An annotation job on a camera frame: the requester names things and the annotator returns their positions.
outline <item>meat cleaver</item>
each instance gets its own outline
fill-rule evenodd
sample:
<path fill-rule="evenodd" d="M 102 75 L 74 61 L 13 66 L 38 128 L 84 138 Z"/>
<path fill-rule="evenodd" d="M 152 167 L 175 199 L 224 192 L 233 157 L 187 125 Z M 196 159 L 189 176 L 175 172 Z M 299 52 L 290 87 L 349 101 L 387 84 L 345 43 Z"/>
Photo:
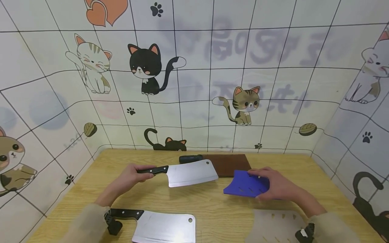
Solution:
<path fill-rule="evenodd" d="M 169 179 L 169 187 L 182 187 L 217 180 L 219 177 L 209 159 L 187 163 L 138 170 L 138 173 L 165 173 Z"/>
<path fill-rule="evenodd" d="M 112 208 L 111 216 L 137 220 L 135 243 L 196 243 L 196 219 L 190 214 Z"/>

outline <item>light wood tabletop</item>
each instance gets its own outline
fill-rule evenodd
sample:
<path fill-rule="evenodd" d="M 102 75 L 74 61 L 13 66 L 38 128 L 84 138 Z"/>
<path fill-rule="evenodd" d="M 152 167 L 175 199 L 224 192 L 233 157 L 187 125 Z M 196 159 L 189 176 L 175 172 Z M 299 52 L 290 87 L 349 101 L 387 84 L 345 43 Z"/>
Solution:
<path fill-rule="evenodd" d="M 95 201 L 104 188 L 114 180 L 128 163 L 178 164 L 178 157 L 191 154 L 228 154 L 225 152 L 153 151 L 107 149 L 88 168 L 73 188 L 37 229 L 29 243 L 57 242 L 69 224 L 88 204 Z M 312 193 L 331 212 L 337 213 L 356 232 L 361 242 L 382 242 L 350 201 L 331 182 L 312 158 L 298 154 L 246 154 L 252 168 L 270 166 L 288 179 Z M 142 209 L 161 213 L 187 213 L 196 217 L 196 242 L 244 242 L 250 233 L 253 209 L 294 210 L 307 218 L 294 204 L 273 200 L 258 203 L 253 198 L 223 194 L 232 178 L 219 178 L 185 187 L 168 187 L 166 175 L 137 184 L 118 198 L 113 208 Z M 106 232 L 101 242 L 131 242 L 135 220 L 120 220 L 123 228 L 118 236 Z"/>

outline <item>cat-themed wall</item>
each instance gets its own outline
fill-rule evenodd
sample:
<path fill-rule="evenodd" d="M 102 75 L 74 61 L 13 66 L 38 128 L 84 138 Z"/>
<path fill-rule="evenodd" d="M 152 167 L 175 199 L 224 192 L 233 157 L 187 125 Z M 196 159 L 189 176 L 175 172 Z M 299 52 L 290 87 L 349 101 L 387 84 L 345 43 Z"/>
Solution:
<path fill-rule="evenodd" d="M 312 156 L 387 240 L 389 3 L 0 3 L 5 241 L 112 148 Z"/>

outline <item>beige sleeve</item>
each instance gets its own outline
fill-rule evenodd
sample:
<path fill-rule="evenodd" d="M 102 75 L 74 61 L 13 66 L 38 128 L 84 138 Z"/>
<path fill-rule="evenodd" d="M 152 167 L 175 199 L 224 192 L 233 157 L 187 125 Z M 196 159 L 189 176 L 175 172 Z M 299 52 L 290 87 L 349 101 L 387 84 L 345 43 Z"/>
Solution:
<path fill-rule="evenodd" d="M 107 229 L 104 214 L 109 207 L 91 203 L 70 225 L 60 243 L 98 243 Z"/>
<path fill-rule="evenodd" d="M 360 243 L 357 235 L 334 213 L 310 218 L 315 224 L 314 243 Z"/>

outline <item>cartoon cat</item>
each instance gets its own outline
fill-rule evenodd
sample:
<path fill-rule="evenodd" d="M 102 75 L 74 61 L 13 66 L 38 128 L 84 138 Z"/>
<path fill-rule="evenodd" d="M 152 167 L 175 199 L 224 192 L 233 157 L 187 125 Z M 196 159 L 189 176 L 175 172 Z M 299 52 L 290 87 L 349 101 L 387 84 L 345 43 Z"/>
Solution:
<path fill-rule="evenodd" d="M 21 164 L 25 149 L 14 138 L 7 137 L 0 127 L 0 197 L 26 186 L 37 173 Z"/>
<path fill-rule="evenodd" d="M 369 172 L 358 172 L 352 182 L 356 195 L 352 205 L 359 211 L 373 229 L 377 231 L 381 238 L 385 242 L 389 242 L 389 211 L 383 211 L 380 215 L 376 216 L 370 203 L 361 197 L 359 194 L 358 184 L 364 177 L 368 177 L 378 190 L 382 190 L 384 188 L 383 184 Z"/>
<path fill-rule="evenodd" d="M 235 122 L 238 125 L 251 125 L 250 112 L 255 111 L 259 106 L 258 92 L 260 88 L 261 87 L 259 86 L 248 90 L 243 90 L 241 87 L 235 88 L 232 101 L 232 106 L 238 111 L 235 119 L 231 116 L 230 104 L 226 98 L 215 97 L 212 100 L 212 104 L 224 106 L 230 121 Z"/>
<path fill-rule="evenodd" d="M 389 29 L 374 48 L 362 52 L 365 63 L 348 90 L 345 100 L 367 104 L 380 94 L 380 79 L 389 77 Z"/>
<path fill-rule="evenodd" d="M 74 37 L 78 45 L 77 55 L 67 51 L 66 57 L 81 70 L 82 81 L 92 93 L 109 94 L 111 87 L 102 73 L 108 71 L 112 53 L 102 50 L 93 43 L 85 42 L 77 34 L 74 34 Z"/>
<path fill-rule="evenodd" d="M 161 53 L 157 44 L 152 44 L 149 49 L 141 49 L 133 44 L 128 44 L 131 53 L 130 68 L 135 77 L 142 79 L 142 94 L 155 95 L 166 89 L 170 72 L 175 68 L 186 65 L 186 60 L 176 56 L 170 59 L 166 66 L 165 79 L 160 88 L 155 77 L 162 70 Z"/>
<path fill-rule="evenodd" d="M 152 146 L 154 150 L 169 150 L 169 151 L 186 151 L 186 140 L 181 140 L 181 141 L 175 141 L 171 138 L 166 138 L 165 140 L 165 146 L 159 143 L 152 143 L 148 137 L 149 132 L 154 132 L 157 133 L 157 130 L 152 129 L 152 128 L 147 128 L 144 132 L 145 139 L 146 141 Z"/>

